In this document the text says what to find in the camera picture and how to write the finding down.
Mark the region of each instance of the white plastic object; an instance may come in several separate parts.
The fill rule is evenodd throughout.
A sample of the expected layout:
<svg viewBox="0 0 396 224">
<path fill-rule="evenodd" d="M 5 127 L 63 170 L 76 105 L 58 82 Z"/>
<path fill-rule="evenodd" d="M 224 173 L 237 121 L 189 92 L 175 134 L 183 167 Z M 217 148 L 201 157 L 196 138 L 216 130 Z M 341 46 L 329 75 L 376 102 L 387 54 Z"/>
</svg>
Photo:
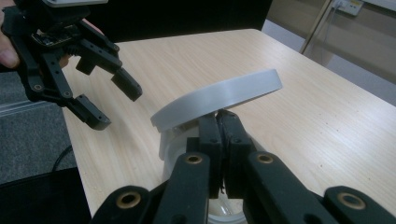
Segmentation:
<svg viewBox="0 0 396 224">
<path fill-rule="evenodd" d="M 160 133 L 222 108 L 230 108 L 282 88 L 275 69 L 234 77 L 187 93 L 151 117 Z"/>
</svg>

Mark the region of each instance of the human hand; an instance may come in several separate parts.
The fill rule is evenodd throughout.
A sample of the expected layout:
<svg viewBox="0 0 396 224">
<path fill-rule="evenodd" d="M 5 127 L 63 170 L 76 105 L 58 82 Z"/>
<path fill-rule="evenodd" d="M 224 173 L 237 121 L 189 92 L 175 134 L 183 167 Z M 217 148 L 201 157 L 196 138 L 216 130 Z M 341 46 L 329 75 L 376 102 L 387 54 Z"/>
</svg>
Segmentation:
<svg viewBox="0 0 396 224">
<path fill-rule="evenodd" d="M 12 0 L 1 0 L 0 8 L 15 6 Z M 0 26 L 3 25 L 4 12 L 0 11 Z M 20 58 L 12 47 L 11 41 L 0 31 L 0 64 L 7 68 L 15 68 L 20 64 Z"/>
</svg>

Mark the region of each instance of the beige wall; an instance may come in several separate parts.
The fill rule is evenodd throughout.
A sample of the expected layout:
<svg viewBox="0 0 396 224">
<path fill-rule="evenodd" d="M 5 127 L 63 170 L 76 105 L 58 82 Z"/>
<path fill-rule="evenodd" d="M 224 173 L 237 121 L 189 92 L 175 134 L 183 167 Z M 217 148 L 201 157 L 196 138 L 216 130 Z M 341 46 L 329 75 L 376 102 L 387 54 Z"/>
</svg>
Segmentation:
<svg viewBox="0 0 396 224">
<path fill-rule="evenodd" d="M 364 4 L 354 17 L 333 14 L 331 5 L 330 0 L 274 0 L 267 19 L 305 38 L 302 51 L 314 61 L 324 64 L 334 53 L 396 83 L 396 12 Z"/>
</svg>

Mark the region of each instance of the wooden table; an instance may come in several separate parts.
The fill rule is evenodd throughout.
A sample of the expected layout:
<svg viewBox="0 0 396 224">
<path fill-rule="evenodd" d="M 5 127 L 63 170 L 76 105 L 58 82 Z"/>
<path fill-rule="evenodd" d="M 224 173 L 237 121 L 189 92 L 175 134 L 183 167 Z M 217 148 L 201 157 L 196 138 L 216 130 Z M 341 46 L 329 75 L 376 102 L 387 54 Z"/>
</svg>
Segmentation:
<svg viewBox="0 0 396 224">
<path fill-rule="evenodd" d="M 120 43 L 124 68 L 141 84 L 131 102 L 96 68 L 64 71 L 112 124 L 95 131 L 64 111 L 92 214 L 113 190 L 162 181 L 160 134 L 150 117 L 208 84 L 275 68 L 283 89 L 232 109 L 247 131 L 314 192 L 344 185 L 396 215 L 396 107 L 255 30 Z"/>
</svg>

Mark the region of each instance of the dark floor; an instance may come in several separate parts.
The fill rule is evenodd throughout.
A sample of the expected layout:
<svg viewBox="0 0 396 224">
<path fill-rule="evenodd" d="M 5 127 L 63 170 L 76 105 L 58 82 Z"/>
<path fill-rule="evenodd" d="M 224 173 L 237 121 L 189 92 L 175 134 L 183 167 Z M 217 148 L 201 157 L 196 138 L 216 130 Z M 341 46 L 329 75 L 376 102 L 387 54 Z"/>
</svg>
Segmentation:
<svg viewBox="0 0 396 224">
<path fill-rule="evenodd" d="M 0 74 L 0 105 L 26 101 L 16 73 Z M 0 117 L 0 184 L 51 171 L 70 146 L 62 109 L 45 105 Z M 76 167 L 69 153 L 59 169 Z"/>
</svg>

